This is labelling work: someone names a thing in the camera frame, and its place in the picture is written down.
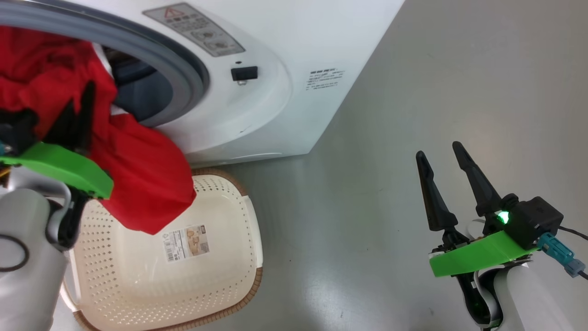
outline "front-loading washing machine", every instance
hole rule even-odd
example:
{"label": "front-loading washing machine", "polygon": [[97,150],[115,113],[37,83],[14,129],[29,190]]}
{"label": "front-loading washing machine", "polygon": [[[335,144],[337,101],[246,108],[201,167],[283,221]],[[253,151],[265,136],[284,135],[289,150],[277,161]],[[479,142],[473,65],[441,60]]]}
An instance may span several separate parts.
{"label": "front-loading washing machine", "polygon": [[308,153],[403,0],[0,0],[103,47],[117,105],[195,166]]}

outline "blue cable connector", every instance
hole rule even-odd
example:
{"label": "blue cable connector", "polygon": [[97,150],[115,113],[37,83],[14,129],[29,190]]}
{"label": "blue cable connector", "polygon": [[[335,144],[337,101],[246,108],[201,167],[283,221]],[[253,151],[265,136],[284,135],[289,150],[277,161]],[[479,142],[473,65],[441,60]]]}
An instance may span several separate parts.
{"label": "blue cable connector", "polygon": [[586,265],[582,261],[574,259],[574,252],[572,250],[567,248],[566,245],[549,232],[539,237],[537,247],[559,262],[572,278],[578,276],[578,272],[584,271],[586,268]]}

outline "gray floor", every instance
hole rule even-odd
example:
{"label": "gray floor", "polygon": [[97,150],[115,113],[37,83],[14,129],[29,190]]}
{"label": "gray floor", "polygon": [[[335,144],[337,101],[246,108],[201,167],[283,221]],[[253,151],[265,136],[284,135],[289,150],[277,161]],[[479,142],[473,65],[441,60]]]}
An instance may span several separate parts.
{"label": "gray floor", "polygon": [[[449,208],[475,217],[461,140],[500,194],[543,196],[588,232],[583,1],[407,0],[308,155],[225,167],[250,191],[264,276],[255,299],[207,330],[476,330],[457,282],[435,279],[414,156]],[[580,258],[585,242],[561,235]],[[588,284],[536,254],[532,268],[576,330]],[[59,303],[52,329],[79,330]]]}

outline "red towel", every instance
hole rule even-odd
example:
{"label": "red towel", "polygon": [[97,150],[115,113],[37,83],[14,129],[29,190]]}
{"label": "red towel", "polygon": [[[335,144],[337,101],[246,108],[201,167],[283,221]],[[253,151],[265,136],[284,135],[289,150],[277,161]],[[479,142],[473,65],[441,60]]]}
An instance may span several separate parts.
{"label": "red towel", "polygon": [[90,158],[114,181],[111,198],[102,204],[125,227],[155,234],[196,197],[180,149],[130,114],[111,117],[116,87],[91,43],[0,27],[0,108],[33,109],[39,139],[71,99],[79,111],[90,80],[96,83]]}

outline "white plastic basket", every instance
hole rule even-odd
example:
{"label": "white plastic basket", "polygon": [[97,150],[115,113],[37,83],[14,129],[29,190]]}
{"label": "white plastic basket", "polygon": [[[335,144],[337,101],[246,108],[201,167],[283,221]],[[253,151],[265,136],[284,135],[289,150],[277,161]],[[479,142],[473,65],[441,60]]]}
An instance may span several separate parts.
{"label": "white plastic basket", "polygon": [[[155,236],[124,228],[97,201],[86,205],[71,251],[76,298],[68,286],[61,290],[84,329],[188,330],[230,315],[253,298],[263,253],[251,200],[219,170],[193,174],[198,196],[192,206]],[[193,236],[196,230],[205,231],[208,252],[199,246],[203,234]],[[170,236],[188,235],[199,240],[190,250],[204,247],[195,252],[200,254],[184,252],[187,258],[169,262],[175,258],[169,255]]]}

